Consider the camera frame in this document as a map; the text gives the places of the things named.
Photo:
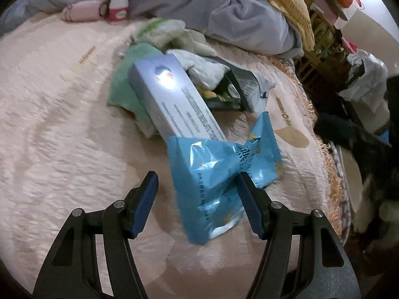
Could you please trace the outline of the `green towel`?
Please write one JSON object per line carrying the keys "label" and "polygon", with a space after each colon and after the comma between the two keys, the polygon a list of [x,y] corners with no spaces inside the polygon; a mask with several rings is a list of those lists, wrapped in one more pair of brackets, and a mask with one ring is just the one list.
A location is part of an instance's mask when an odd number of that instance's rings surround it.
{"label": "green towel", "polygon": [[162,52],[148,43],[134,44],[125,48],[124,51],[117,52],[116,71],[112,76],[109,90],[108,104],[133,113],[135,123],[145,138],[151,138],[157,134],[157,129],[130,86],[128,73],[137,61],[159,55],[162,55]]}

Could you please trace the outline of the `white bottle red label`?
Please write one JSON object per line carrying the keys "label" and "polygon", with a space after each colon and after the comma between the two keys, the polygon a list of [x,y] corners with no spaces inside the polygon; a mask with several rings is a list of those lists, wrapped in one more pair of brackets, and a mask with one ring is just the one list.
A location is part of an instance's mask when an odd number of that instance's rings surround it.
{"label": "white bottle red label", "polygon": [[107,21],[111,24],[127,20],[128,0],[111,0],[109,2]]}

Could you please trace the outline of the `white trash bucket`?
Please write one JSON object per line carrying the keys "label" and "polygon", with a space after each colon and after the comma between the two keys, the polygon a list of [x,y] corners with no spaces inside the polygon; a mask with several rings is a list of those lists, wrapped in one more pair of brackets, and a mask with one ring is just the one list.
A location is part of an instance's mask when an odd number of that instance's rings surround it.
{"label": "white trash bucket", "polygon": [[351,209],[354,214],[359,210],[363,195],[363,180],[360,169],[352,153],[338,146],[337,152],[344,170],[344,182],[350,199]]}

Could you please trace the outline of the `white blue medicine box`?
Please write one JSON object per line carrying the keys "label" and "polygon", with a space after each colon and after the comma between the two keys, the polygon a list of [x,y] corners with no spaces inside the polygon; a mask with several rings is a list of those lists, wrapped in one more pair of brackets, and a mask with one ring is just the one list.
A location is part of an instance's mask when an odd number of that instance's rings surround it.
{"label": "white blue medicine box", "polygon": [[226,137],[174,55],[135,62],[128,80],[164,141],[171,136],[225,141]]}

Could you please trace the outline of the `wooden baby crib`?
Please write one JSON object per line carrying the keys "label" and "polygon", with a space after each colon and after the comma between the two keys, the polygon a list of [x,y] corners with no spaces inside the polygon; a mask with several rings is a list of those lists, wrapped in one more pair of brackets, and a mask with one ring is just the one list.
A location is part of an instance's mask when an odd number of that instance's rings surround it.
{"label": "wooden baby crib", "polygon": [[317,76],[339,77],[345,72],[348,55],[342,33],[328,22],[314,0],[304,1],[310,14],[315,46],[294,61],[296,76],[302,84]]}

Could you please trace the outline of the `pink bottle lying down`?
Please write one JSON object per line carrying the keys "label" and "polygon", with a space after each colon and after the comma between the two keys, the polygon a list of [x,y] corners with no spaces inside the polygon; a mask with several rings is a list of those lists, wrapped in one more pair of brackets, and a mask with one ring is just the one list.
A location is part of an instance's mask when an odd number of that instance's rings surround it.
{"label": "pink bottle lying down", "polygon": [[107,17],[108,0],[83,0],[67,5],[61,12],[66,22],[93,22]]}

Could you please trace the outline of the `white green wipes packet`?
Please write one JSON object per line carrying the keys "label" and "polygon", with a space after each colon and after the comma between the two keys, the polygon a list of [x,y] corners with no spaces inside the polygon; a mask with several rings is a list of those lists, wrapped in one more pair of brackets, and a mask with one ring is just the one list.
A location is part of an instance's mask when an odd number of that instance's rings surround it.
{"label": "white green wipes packet", "polygon": [[133,32],[132,37],[135,43],[149,43],[157,49],[163,49],[185,31],[185,23],[182,20],[154,18],[142,23]]}

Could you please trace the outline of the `blue snack wrapper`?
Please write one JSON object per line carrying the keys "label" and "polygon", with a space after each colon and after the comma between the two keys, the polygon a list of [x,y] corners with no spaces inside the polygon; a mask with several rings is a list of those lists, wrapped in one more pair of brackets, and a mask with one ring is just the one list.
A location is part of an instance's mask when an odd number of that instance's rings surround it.
{"label": "blue snack wrapper", "polygon": [[239,223],[244,208],[235,178],[241,172],[257,188],[280,175],[281,153],[268,112],[242,145],[172,136],[167,151],[181,223],[192,244],[204,245]]}

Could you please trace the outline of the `grey-blue blanket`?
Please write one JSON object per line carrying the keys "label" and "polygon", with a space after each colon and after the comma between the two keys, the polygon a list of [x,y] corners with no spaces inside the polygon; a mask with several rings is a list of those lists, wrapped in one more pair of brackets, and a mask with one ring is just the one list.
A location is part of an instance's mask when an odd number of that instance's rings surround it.
{"label": "grey-blue blanket", "polygon": [[[18,0],[1,16],[1,33],[78,1]],[[211,39],[264,55],[294,58],[304,50],[294,23],[267,0],[129,0],[128,17],[182,20]]]}

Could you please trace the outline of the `green cracker packet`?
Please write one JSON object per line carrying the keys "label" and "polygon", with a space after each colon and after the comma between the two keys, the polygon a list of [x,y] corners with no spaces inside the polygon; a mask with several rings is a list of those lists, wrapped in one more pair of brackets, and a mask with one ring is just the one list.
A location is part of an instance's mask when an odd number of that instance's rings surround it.
{"label": "green cracker packet", "polygon": [[215,96],[205,96],[205,92],[201,92],[210,109],[249,113],[262,113],[266,109],[269,92],[276,87],[275,83],[271,83],[257,72],[227,62],[220,57],[206,57],[206,59],[229,68],[213,90]]}

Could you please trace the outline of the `white plastic bag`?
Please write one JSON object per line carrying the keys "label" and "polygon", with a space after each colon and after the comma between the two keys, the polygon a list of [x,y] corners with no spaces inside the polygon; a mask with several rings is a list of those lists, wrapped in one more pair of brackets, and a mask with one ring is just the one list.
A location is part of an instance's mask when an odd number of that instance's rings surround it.
{"label": "white plastic bag", "polygon": [[384,100],[387,91],[388,69],[373,54],[358,49],[347,57],[351,66],[363,66],[364,73],[355,78],[349,87],[339,92],[345,101],[355,101],[367,106],[374,113]]}

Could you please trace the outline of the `white wrapper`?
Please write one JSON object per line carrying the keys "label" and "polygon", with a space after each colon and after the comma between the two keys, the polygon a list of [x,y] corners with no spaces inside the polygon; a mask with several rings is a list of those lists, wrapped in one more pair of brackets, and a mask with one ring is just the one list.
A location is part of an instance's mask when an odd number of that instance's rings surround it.
{"label": "white wrapper", "polygon": [[174,55],[194,85],[213,91],[230,70],[228,66],[209,60],[217,53],[203,34],[184,30],[172,40],[172,48],[166,53]]}

